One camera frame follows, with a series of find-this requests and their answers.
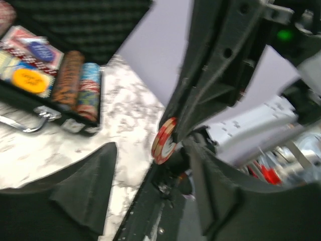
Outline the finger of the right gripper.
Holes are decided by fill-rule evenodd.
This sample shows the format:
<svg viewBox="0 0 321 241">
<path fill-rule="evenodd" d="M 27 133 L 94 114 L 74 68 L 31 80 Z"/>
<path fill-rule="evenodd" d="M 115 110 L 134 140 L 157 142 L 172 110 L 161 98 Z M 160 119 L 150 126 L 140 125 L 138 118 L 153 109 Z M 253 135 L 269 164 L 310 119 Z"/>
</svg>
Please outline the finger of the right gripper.
<svg viewBox="0 0 321 241">
<path fill-rule="evenodd" d="M 265 7 L 265 1 L 195 1 L 184 63 L 160 120 L 176 118 L 174 142 L 236 102 Z"/>
</svg>

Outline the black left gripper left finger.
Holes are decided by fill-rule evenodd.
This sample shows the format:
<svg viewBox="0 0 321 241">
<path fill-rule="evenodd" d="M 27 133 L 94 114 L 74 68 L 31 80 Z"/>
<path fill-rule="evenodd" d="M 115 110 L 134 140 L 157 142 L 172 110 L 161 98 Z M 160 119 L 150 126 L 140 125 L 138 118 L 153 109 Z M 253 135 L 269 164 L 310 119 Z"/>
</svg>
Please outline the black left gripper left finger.
<svg viewBox="0 0 321 241">
<path fill-rule="evenodd" d="M 116 144 L 106 143 L 47 177 L 2 189 L 1 240 L 98 240 L 116 159 Z"/>
</svg>

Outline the yellow big blind button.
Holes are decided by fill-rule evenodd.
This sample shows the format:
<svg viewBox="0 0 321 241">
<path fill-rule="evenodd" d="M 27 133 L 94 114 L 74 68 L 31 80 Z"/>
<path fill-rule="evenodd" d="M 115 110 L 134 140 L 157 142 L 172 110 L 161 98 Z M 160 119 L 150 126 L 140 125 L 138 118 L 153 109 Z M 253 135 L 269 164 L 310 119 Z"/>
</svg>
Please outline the yellow big blind button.
<svg viewBox="0 0 321 241">
<path fill-rule="evenodd" d="M 18 69 L 12 75 L 12 84 L 33 94 L 43 93 L 47 82 L 42 74 L 31 69 Z"/>
</svg>

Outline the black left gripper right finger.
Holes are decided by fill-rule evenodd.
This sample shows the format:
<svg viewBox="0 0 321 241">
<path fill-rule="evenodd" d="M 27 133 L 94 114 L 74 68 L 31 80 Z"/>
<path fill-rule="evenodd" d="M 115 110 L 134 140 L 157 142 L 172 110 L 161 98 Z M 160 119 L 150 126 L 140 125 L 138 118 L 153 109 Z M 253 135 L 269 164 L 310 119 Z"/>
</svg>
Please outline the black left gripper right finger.
<svg viewBox="0 0 321 241">
<path fill-rule="evenodd" d="M 250 177 L 185 142 L 207 240 L 320 240 L 320 183 L 284 188 Z"/>
</svg>

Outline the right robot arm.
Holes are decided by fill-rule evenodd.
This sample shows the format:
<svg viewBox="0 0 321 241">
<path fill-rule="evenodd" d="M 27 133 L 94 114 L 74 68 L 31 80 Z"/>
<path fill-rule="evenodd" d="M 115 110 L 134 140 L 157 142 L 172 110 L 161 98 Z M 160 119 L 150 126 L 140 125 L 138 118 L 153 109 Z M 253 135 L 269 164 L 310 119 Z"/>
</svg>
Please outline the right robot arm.
<svg viewBox="0 0 321 241">
<path fill-rule="evenodd" d="M 245 93 L 266 46 L 300 72 L 300 78 L 266 103 L 210 126 L 199 125 L 234 106 Z M 294 188 L 267 183 L 241 169 L 257 151 L 233 164 L 218 159 L 237 143 L 293 124 L 265 151 L 287 144 L 320 122 L 320 1 L 194 1 L 188 45 L 177 86 L 159 122 L 156 163 L 183 144 L 193 173 L 202 235 L 207 240 L 319 238 L 318 211 L 299 210 L 320 200 L 320 183 Z"/>
</svg>

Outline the blue small blind button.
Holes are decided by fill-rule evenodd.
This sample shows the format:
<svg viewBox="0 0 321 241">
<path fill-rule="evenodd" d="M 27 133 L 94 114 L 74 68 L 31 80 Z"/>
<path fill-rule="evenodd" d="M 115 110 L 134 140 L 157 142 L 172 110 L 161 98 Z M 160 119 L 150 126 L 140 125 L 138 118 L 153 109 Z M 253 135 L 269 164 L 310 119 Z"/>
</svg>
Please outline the blue small blind button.
<svg viewBox="0 0 321 241">
<path fill-rule="evenodd" d="M 39 42 L 30 42 L 27 49 L 39 60 L 44 62 L 53 62 L 54 53 L 44 44 Z"/>
</svg>

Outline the black poker chip case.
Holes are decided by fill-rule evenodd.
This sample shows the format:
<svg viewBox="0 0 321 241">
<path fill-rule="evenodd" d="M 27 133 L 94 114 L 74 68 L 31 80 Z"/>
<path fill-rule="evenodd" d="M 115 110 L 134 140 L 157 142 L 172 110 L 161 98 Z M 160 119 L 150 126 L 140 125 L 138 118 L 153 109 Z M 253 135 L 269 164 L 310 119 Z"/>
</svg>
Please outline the black poker chip case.
<svg viewBox="0 0 321 241">
<path fill-rule="evenodd" d="M 1 50 L 55 78 L 49 98 L 1 80 L 1 101 L 40 118 L 29 128 L 7 117 L 1 122 L 34 133 L 47 122 L 83 136 L 101 129 L 102 66 L 147 13 L 151 1 L 1 1 L 1 39 L 22 26 L 64 53 L 58 69 L 1 41 Z"/>
</svg>

